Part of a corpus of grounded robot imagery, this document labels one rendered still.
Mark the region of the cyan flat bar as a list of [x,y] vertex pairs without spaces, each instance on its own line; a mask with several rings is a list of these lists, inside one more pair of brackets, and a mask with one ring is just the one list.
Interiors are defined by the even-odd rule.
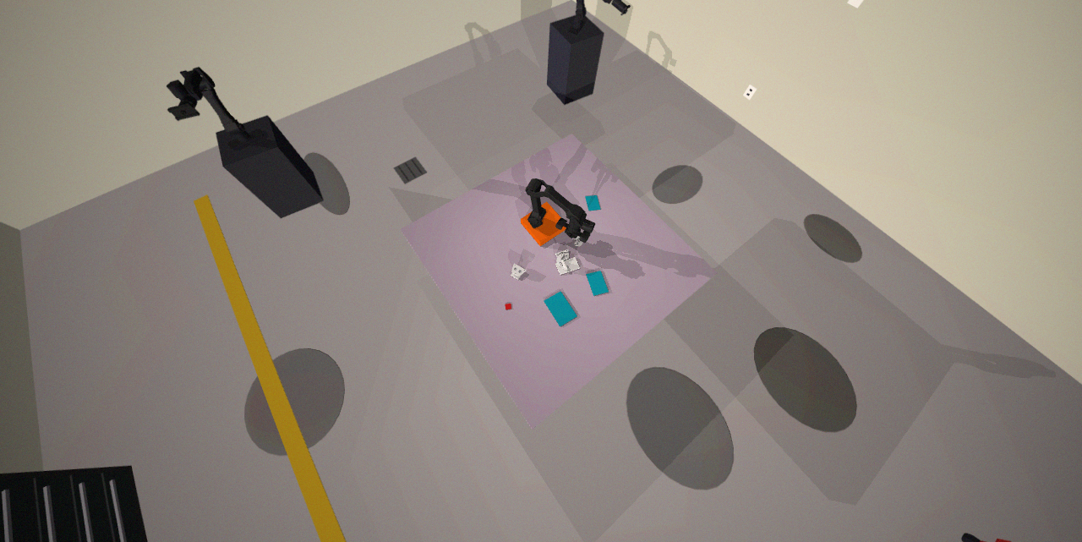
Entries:
[[563,326],[563,323],[567,323],[578,317],[562,292],[558,292],[558,294],[553,295],[552,298],[547,298],[544,302],[549,310],[551,310],[553,317],[556,319],[558,326]]
[[609,293],[601,270],[590,273],[590,275],[588,275],[588,282],[590,282],[593,296]]

